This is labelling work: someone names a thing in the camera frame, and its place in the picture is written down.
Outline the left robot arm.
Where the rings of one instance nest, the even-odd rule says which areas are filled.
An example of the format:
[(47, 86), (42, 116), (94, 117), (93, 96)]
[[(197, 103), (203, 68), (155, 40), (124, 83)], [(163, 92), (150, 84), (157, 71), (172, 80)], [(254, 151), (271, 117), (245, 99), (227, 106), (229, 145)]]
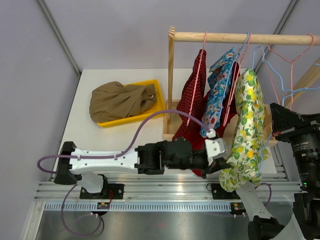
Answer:
[(194, 150), (183, 137), (173, 141), (147, 143), (121, 153), (89, 151), (77, 148), (72, 141), (63, 144), (54, 183), (75, 185), (83, 174), (93, 172), (127, 172), (143, 175), (162, 175), (165, 169), (200, 170), (201, 177), (229, 169), (222, 138), (206, 139), (205, 147)]

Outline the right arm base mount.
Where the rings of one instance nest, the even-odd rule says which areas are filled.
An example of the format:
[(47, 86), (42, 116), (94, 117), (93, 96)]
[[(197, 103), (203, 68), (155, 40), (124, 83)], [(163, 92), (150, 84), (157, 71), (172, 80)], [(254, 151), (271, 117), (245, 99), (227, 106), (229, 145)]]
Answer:
[(230, 212), (228, 213), (233, 218), (247, 216), (244, 204), (240, 202), (240, 197), (235, 191), (227, 192), (219, 183), (210, 182), (206, 184), (206, 189), (211, 192), (213, 200), (236, 200), (230, 203)]

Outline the tan khaki skirt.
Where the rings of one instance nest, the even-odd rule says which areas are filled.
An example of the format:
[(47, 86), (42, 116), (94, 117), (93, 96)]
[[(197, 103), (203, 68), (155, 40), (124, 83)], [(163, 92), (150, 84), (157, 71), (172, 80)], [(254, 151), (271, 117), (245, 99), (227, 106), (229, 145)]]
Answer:
[(135, 117), (157, 103), (155, 85), (122, 85), (108, 82), (92, 91), (89, 115), (95, 123), (106, 123)]

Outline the lemon print skirt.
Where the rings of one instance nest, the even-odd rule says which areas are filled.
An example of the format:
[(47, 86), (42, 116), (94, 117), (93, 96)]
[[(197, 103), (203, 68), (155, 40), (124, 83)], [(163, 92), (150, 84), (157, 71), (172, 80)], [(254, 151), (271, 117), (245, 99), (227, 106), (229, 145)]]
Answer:
[(246, 182), (258, 185), (262, 179), (261, 162), (268, 158), (263, 148), (264, 95), (256, 73), (248, 68), (238, 78), (235, 87), (235, 108), (238, 120), (226, 163), (230, 168), (219, 173), (219, 183), (226, 192), (233, 192)]

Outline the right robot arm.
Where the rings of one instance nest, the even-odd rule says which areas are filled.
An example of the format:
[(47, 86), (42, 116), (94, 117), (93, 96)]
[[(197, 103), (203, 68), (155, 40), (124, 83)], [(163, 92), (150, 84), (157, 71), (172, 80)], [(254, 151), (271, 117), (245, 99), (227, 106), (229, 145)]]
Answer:
[(288, 143), (288, 156), (281, 155), (291, 180), (299, 182), (293, 213), (287, 225), (270, 214), (251, 182), (227, 185), (232, 198), (241, 199), (249, 218), (250, 240), (318, 240), (320, 238), (320, 115), (301, 114), (277, 103), (270, 104), (272, 136)]

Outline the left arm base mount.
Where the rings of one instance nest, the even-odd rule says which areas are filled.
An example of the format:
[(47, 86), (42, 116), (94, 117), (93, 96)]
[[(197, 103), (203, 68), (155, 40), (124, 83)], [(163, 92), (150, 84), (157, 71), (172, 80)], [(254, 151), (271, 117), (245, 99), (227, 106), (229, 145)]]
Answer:
[(79, 198), (82, 200), (100, 200), (96, 207), (100, 211), (91, 211), (98, 216), (105, 215), (109, 209), (112, 200), (122, 200), (125, 185), (122, 183), (108, 183), (108, 178), (103, 174), (98, 174), (103, 178), (102, 190), (99, 193), (89, 193), (84, 187), (81, 188)]

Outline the blue hanger of lemon skirt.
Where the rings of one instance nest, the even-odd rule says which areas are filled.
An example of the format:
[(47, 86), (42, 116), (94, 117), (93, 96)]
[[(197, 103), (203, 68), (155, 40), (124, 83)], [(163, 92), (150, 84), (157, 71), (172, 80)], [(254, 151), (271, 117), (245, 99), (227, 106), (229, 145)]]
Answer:
[(320, 78), (310, 87), (294, 89), (312, 66), (320, 68), (319, 46), (258, 45), (252, 54), (254, 72), (266, 104), (277, 103), (301, 114), (320, 111)]

